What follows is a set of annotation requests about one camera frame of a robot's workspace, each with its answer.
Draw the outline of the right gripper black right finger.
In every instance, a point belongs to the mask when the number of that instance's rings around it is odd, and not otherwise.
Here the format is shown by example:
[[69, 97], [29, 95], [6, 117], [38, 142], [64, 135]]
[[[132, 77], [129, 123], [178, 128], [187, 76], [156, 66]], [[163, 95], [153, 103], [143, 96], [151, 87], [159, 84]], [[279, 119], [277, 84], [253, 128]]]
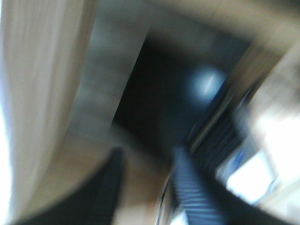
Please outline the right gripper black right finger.
[[195, 166], [184, 146], [173, 148], [172, 183], [190, 225], [286, 225], [251, 206]]

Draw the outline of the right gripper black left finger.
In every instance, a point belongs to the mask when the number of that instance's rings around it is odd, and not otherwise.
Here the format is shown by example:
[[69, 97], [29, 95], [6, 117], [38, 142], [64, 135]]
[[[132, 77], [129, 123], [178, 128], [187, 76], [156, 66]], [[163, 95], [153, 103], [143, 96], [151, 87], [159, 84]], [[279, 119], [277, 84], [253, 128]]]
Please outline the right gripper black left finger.
[[124, 150], [112, 148], [105, 164], [78, 190], [18, 225], [111, 225], [124, 177]]

